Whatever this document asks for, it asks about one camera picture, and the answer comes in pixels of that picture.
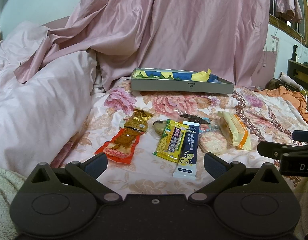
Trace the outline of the yellow green snack packet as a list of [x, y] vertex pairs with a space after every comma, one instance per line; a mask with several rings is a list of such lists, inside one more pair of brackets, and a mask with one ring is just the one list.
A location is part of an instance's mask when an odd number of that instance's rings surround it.
[[188, 125], [167, 119], [165, 131], [162, 134], [153, 155], [177, 163], [188, 128]]

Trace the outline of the round rice cracker packet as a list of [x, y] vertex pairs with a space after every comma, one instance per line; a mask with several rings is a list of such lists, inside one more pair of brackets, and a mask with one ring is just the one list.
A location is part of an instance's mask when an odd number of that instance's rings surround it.
[[228, 141], [219, 130], [209, 131], [199, 137], [199, 146], [205, 153], [220, 155], [228, 149]]

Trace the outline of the dark seaweed snack packet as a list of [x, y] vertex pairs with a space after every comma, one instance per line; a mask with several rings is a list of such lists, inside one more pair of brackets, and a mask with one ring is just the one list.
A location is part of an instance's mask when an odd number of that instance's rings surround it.
[[209, 118], [203, 119], [201, 117], [198, 117], [196, 115], [191, 115], [191, 114], [182, 114], [180, 115], [180, 117], [186, 119], [189, 122], [195, 122], [198, 124], [210, 124]]

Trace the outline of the orange cloth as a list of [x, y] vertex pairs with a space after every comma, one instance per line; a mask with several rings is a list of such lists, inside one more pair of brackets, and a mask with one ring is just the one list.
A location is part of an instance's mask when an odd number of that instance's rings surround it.
[[308, 124], [308, 110], [305, 97], [300, 92], [292, 92], [283, 86], [276, 89], [264, 89], [259, 92], [262, 95], [271, 97], [281, 97], [284, 100], [290, 101], [291, 104], [298, 110], [304, 121]]

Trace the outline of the pink satin curtain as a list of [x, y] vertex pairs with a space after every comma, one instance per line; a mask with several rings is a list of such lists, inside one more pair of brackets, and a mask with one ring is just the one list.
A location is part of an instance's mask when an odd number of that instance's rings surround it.
[[270, 0], [80, 0], [15, 76], [26, 82], [59, 57], [93, 49], [105, 89], [137, 67], [211, 70], [249, 86], [269, 11]]

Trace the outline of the white rolled tube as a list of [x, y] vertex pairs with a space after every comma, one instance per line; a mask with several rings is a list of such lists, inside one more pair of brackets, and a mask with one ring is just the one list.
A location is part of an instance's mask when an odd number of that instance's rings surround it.
[[278, 77], [282, 82], [286, 83], [287, 85], [290, 85], [297, 90], [302, 90], [303, 87], [296, 83], [291, 77], [287, 76], [285, 73], [280, 72], [279, 77]]

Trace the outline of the dark wooden headboard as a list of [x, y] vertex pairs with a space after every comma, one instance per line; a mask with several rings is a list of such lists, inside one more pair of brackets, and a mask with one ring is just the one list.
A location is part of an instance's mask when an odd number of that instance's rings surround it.
[[297, 49], [298, 46], [294, 44], [291, 59], [288, 60], [287, 76], [308, 90], [308, 62], [297, 61]]

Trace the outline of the wooden window frame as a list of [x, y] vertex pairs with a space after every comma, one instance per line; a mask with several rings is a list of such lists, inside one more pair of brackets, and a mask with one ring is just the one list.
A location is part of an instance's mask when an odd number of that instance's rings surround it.
[[307, 0], [270, 0], [269, 23], [308, 48]]

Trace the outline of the cream fleece blanket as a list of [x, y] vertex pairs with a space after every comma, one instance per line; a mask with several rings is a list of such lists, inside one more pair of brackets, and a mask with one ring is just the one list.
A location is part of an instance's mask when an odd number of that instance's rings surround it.
[[0, 168], [0, 240], [14, 239], [18, 233], [10, 218], [10, 205], [26, 178], [16, 172]]

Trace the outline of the blue white calcium stick packet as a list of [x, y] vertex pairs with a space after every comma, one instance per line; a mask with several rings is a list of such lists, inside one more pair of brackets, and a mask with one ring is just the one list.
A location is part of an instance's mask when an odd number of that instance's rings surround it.
[[180, 158], [173, 173], [173, 178], [196, 179], [199, 124], [184, 121], [189, 128], [185, 134]]

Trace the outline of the red orange snack packet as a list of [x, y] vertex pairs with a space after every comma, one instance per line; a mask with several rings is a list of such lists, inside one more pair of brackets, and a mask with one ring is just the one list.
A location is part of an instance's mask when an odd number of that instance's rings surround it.
[[132, 128], [122, 128], [110, 140], [105, 142], [94, 154], [104, 153], [116, 163], [130, 165], [140, 136], [143, 133]]

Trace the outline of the yellow orange bread packet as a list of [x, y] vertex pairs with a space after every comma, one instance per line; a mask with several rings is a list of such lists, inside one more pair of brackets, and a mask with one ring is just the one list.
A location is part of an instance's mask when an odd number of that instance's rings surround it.
[[242, 120], [233, 113], [219, 111], [218, 126], [228, 143], [240, 150], [252, 150], [249, 132]]

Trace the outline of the gold foil snack packet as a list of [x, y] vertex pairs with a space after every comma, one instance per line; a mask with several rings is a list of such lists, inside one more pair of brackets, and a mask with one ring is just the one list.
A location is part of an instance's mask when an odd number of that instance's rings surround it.
[[148, 121], [151, 117], [153, 117], [152, 113], [140, 108], [135, 108], [133, 110], [133, 115], [125, 122], [124, 127], [145, 133], [148, 128]]

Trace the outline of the light blue jelly packet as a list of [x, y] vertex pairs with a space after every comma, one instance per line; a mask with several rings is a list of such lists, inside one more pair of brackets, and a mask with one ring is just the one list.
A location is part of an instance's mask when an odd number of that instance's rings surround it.
[[215, 121], [211, 121], [209, 118], [202, 118], [200, 121], [200, 133], [211, 132], [218, 130], [218, 125]]

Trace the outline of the green round pastry packet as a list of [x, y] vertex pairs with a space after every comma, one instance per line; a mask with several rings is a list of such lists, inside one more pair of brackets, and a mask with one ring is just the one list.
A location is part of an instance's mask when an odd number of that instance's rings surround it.
[[167, 124], [167, 121], [163, 121], [163, 120], [157, 120], [153, 123], [154, 131], [158, 136], [160, 137], [162, 136], [162, 134], [165, 131], [166, 124]]

